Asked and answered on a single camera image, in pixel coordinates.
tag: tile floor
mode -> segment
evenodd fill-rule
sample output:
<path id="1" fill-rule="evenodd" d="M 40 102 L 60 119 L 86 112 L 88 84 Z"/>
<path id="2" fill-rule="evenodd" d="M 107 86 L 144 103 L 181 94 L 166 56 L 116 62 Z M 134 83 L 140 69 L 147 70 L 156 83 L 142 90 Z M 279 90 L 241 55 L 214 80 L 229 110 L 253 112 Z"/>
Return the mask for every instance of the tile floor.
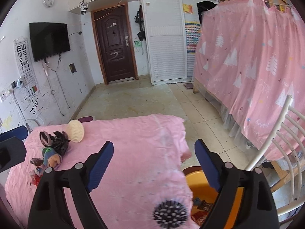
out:
<path id="1" fill-rule="evenodd" d="M 240 169 L 246 167 L 246 155 L 234 146 L 228 130 L 222 128 L 223 121 L 217 110 L 200 93 L 193 94 L 193 90 L 186 89 L 182 83 L 153 87 L 147 78 L 97 88 L 78 118 L 94 115 L 97 120 L 108 120 L 153 113 L 175 115 L 185 120 L 186 141 L 193 156 L 181 165 L 181 169 L 199 166 L 194 153 L 194 143 L 199 138 L 223 161 L 230 161 Z M 268 177 L 276 175 L 271 169 L 263 168 L 263 171 Z M 289 197 L 289 184 L 273 195 L 277 207 L 285 205 Z"/>
<path id="2" fill-rule="evenodd" d="M 210 151 L 216 152 L 223 161 L 232 162 L 243 169 L 249 162 L 244 152 L 233 144 L 228 130 L 223 129 L 223 121 L 218 111 L 200 94 L 186 89 L 183 83 L 169 84 L 192 126 Z"/>

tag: television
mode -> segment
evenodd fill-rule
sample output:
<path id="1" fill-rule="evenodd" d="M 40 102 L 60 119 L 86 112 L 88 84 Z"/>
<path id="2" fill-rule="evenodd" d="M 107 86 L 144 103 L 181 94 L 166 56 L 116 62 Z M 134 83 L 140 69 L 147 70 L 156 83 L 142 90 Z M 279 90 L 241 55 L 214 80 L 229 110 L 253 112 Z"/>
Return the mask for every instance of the television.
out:
<path id="1" fill-rule="evenodd" d="M 70 50 L 67 24 L 30 23 L 30 39 L 35 62 Z"/>

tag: white wall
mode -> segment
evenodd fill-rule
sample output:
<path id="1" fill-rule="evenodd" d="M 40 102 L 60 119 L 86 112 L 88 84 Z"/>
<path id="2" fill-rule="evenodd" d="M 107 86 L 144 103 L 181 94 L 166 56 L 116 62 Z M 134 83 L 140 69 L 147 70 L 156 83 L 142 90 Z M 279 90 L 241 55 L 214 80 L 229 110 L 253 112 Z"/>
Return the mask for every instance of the white wall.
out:
<path id="1" fill-rule="evenodd" d="M 132 29 L 132 42 L 139 40 L 137 33 L 139 32 L 139 24 L 135 23 L 135 16 L 139 10 L 140 1 L 128 2 L 128 16 L 130 21 L 130 26 Z M 88 56 L 89 66 L 91 69 L 92 77 L 95 84 L 104 83 L 103 74 L 101 71 L 96 45 L 94 41 L 92 23 L 86 23 L 91 21 L 91 13 L 86 13 L 81 16 L 81 22 L 85 23 L 82 25 L 83 38 L 85 43 L 85 48 Z M 148 62 L 147 62 L 147 48 L 146 41 L 142 41 L 142 47 L 135 47 L 135 61 L 138 70 L 138 76 L 148 74 Z"/>
<path id="2" fill-rule="evenodd" d="M 55 0 L 53 7 L 46 8 L 42 0 L 17 0 L 6 19 L 0 27 L 0 38 L 5 38 L 0 42 L 0 91 L 3 90 L 20 76 L 16 57 L 14 53 L 13 41 L 23 36 L 28 39 L 31 48 L 29 23 L 30 22 L 55 22 L 68 24 L 68 33 L 80 31 L 80 16 L 68 12 L 68 0 Z M 59 63 L 58 76 L 67 97 L 70 109 L 65 103 L 62 91 L 60 90 L 56 74 L 49 71 L 49 78 L 52 88 L 55 90 L 55 97 L 58 100 L 62 116 L 53 96 L 42 68 L 42 62 L 34 62 L 30 49 L 33 68 L 38 80 L 40 95 L 38 98 L 37 112 L 33 115 L 30 112 L 33 104 L 24 99 L 22 89 L 15 89 L 16 98 L 26 119 L 36 119 L 38 114 L 41 124 L 63 124 L 67 123 L 79 106 L 81 101 L 94 86 L 91 71 L 88 65 L 86 51 L 84 49 L 83 36 L 73 34 L 69 37 L 71 51 L 62 53 L 62 62 Z M 47 59 L 52 68 L 57 67 L 58 56 Z M 69 64 L 74 63 L 77 72 L 72 75 Z M 12 96 L 0 103 L 0 118 L 3 122 L 0 132 L 10 130 L 22 125 L 23 122 L 18 114 Z"/>

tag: pink bedsheet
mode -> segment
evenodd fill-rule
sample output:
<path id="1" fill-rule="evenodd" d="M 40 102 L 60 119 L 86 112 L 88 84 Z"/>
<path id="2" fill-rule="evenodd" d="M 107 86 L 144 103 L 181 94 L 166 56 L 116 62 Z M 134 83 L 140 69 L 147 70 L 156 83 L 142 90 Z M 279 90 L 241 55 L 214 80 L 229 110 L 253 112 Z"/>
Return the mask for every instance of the pink bedsheet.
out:
<path id="1" fill-rule="evenodd" d="M 295 9 L 283 13 L 263 0 L 226 1 L 203 16 L 194 76 L 229 109 L 241 133 L 259 149 L 288 94 L 294 98 L 292 106 L 305 113 L 304 49 L 305 25 Z M 291 117 L 304 126 L 300 118 Z M 304 140 L 297 127 L 287 125 Z M 265 157 L 278 160 L 282 154 L 272 144 Z"/>
<path id="2" fill-rule="evenodd" d="M 191 156 L 185 141 L 183 119 L 153 114 L 149 116 L 92 121 L 83 123 L 85 137 L 80 143 L 70 142 L 58 170 L 70 169 L 77 162 L 98 152 L 107 140 L 114 144 L 113 158 L 90 196 L 109 229 L 157 229 L 153 210 L 165 200 L 176 200 L 190 212 L 193 194 L 181 161 Z M 7 199 L 23 225 L 27 225 L 31 202 L 36 190 L 30 186 L 28 173 L 33 169 L 30 159 L 41 157 L 39 132 L 65 130 L 65 125 L 37 127 L 25 142 L 23 163 L 13 167 L 6 182 Z M 67 204 L 78 229 L 78 218 L 69 189 L 65 189 Z M 179 228 L 199 227 L 189 219 Z"/>

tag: metal screw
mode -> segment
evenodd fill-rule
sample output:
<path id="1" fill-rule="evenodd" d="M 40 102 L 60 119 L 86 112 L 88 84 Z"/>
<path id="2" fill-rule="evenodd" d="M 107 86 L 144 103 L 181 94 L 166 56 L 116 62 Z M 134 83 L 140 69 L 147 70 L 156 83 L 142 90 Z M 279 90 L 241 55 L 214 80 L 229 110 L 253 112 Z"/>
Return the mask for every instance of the metal screw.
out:
<path id="1" fill-rule="evenodd" d="M 226 167 L 227 169 L 232 169 L 232 168 L 233 168 L 233 164 L 230 163 L 230 162 L 225 162 L 225 167 Z"/>
<path id="2" fill-rule="evenodd" d="M 263 172 L 260 168 L 255 168 L 254 171 L 255 171 L 257 174 L 261 174 L 261 173 Z"/>
<path id="3" fill-rule="evenodd" d="M 75 165 L 75 168 L 76 168 L 76 169 L 81 169 L 81 168 L 83 168 L 83 163 L 77 163 L 77 164 Z"/>
<path id="4" fill-rule="evenodd" d="M 45 169 L 45 172 L 46 172 L 46 173 L 50 173 L 50 172 L 52 172 L 52 167 L 48 167 L 48 168 L 46 168 L 46 169 Z"/>

